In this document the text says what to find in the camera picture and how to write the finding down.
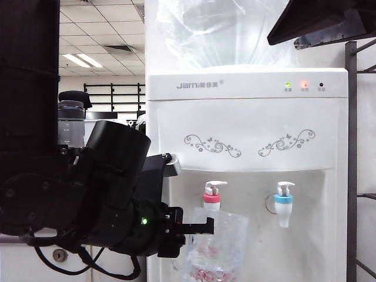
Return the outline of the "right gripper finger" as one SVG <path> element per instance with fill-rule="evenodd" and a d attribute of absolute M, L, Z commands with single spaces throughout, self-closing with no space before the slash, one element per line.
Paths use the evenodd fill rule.
<path fill-rule="evenodd" d="M 302 35 L 298 37 L 294 42 L 295 49 L 306 49 L 318 46 L 330 45 L 340 42 L 354 41 L 357 39 L 367 39 L 375 37 L 375 31 L 366 32 L 362 35 L 351 35 L 350 33 L 338 33 L 338 32 L 324 32 L 317 31 Z"/>

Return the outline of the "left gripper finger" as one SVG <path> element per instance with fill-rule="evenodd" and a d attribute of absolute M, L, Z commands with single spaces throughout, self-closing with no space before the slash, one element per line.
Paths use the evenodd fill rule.
<path fill-rule="evenodd" d="M 214 234 L 214 218 L 207 217 L 205 223 L 178 223 L 178 234 Z"/>

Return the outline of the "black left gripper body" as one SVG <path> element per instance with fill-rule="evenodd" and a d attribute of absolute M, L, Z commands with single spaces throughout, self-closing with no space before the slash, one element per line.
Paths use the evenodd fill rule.
<path fill-rule="evenodd" d="M 186 238 L 183 232 L 183 209 L 181 207 L 168 207 L 161 221 L 160 239 L 157 256 L 160 258 L 177 258 L 180 248 L 185 245 Z"/>

